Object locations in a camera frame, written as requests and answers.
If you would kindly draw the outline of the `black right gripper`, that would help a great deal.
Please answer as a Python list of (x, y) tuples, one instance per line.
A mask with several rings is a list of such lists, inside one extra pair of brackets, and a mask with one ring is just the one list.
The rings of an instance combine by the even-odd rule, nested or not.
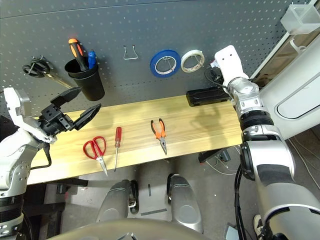
[(215, 83), (219, 85), (223, 85), (224, 79), (222, 76), (222, 72), (219, 67), (213, 67), (209, 70), (209, 77)]

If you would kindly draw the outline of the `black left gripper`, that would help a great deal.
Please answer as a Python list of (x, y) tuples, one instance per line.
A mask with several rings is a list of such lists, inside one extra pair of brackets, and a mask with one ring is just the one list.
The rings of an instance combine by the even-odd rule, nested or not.
[(94, 105), (80, 114), (79, 118), (73, 120), (61, 111), (61, 106), (72, 101), (82, 91), (81, 87), (70, 88), (50, 101), (50, 105), (41, 111), (41, 116), (38, 118), (40, 128), (51, 137), (55, 137), (61, 132), (80, 130), (89, 123), (99, 112), (101, 104)]

